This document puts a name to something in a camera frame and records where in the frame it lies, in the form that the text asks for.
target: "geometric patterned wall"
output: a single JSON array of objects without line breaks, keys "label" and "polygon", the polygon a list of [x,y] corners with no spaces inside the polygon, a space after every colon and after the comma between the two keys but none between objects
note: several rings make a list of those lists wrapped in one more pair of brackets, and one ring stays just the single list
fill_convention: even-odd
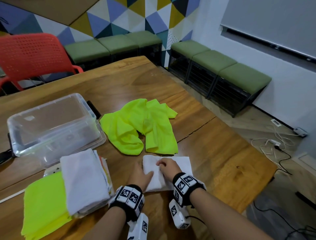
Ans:
[{"label": "geometric patterned wall", "polygon": [[0,22],[10,34],[51,33],[62,45],[148,30],[162,39],[162,65],[171,44],[191,39],[200,0],[99,0],[69,26],[0,2]]}]

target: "forearm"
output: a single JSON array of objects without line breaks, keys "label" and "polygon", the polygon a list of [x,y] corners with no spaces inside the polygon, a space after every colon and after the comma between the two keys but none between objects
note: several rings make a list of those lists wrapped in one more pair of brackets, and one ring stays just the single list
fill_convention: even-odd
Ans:
[{"label": "forearm", "polygon": [[201,188],[191,193],[190,201],[217,240],[272,240],[241,214]]},{"label": "forearm", "polygon": [[117,240],[126,221],[126,214],[122,208],[112,207],[97,222],[83,240]]}]

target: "red mesh chair back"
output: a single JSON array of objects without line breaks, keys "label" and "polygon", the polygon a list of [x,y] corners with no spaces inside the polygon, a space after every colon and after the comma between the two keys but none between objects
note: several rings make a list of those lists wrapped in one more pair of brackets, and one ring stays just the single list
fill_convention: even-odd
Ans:
[{"label": "red mesh chair back", "polygon": [[15,85],[49,73],[76,73],[58,38],[48,33],[0,37],[0,66]]}]

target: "stack of folded cloths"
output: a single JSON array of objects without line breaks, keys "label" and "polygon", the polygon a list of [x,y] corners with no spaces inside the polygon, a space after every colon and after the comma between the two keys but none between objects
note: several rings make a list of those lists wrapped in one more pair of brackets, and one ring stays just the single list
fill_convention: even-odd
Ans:
[{"label": "stack of folded cloths", "polygon": [[73,217],[81,218],[105,206],[115,194],[103,158],[88,149],[60,159],[61,172],[30,184],[24,195],[21,234],[38,240]]}]

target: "wooden table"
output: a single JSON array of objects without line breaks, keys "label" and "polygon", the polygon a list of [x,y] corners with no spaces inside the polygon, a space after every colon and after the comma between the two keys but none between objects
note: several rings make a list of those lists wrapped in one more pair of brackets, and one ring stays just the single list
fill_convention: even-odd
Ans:
[{"label": "wooden table", "polygon": [[[180,85],[162,73],[145,57],[115,62],[82,74],[54,81],[27,91],[0,98],[0,151],[9,148],[6,120],[11,115],[71,93],[91,100],[99,112],[119,110],[127,102],[147,98],[167,103],[178,112],[171,119],[179,155],[189,156],[194,175],[208,191],[243,212],[272,178],[276,166],[191,97]],[[120,153],[108,140],[97,148],[107,158],[114,188],[124,185],[128,170],[139,156]],[[43,176],[40,164],[30,156],[0,166],[0,199],[14,194]],[[0,204],[0,239],[23,239],[23,195]],[[168,204],[171,192],[146,194],[143,212],[149,218],[148,239],[206,239],[204,225],[192,220],[188,230],[177,230]],[[103,216],[107,207],[83,219],[72,220],[44,239],[80,239]],[[126,239],[125,227],[121,239]]]}]

